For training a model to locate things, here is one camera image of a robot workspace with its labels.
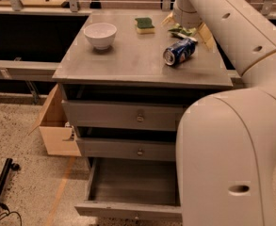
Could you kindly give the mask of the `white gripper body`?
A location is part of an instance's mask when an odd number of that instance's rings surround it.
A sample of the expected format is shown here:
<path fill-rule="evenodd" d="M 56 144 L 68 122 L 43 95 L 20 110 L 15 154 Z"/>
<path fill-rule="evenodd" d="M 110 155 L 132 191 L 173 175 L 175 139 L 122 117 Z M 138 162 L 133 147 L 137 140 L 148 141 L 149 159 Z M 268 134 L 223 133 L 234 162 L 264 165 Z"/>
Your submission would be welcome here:
<path fill-rule="evenodd" d="M 202 23 L 201 17 L 188 0 L 175 0 L 172 13 L 175 22 L 184 28 L 198 27 Z"/>

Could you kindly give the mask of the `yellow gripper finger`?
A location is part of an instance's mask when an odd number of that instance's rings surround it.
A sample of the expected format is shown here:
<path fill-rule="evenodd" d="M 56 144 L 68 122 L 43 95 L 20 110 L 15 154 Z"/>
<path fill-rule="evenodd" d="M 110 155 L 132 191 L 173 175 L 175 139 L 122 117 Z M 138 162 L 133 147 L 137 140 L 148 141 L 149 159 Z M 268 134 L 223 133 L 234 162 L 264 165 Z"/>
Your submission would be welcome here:
<path fill-rule="evenodd" d="M 162 25 L 174 24 L 174 23 L 175 23 L 175 20 L 172 12 L 161 22 Z"/>
<path fill-rule="evenodd" d="M 202 38 L 204 45 L 208 50 L 212 50 L 215 44 L 214 37 L 205 23 L 201 23 L 198 28 L 198 34 Z"/>

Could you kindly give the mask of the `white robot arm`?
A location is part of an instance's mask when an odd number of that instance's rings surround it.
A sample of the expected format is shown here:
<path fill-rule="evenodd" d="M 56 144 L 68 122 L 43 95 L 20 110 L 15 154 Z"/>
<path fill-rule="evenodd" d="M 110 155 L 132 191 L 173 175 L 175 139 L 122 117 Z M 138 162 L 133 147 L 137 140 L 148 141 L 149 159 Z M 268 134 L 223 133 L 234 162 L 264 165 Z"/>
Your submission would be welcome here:
<path fill-rule="evenodd" d="M 276 226 L 276 26 L 245 0 L 175 0 L 173 16 L 205 23 L 244 85 L 203 97 L 180 120 L 183 226 Z"/>

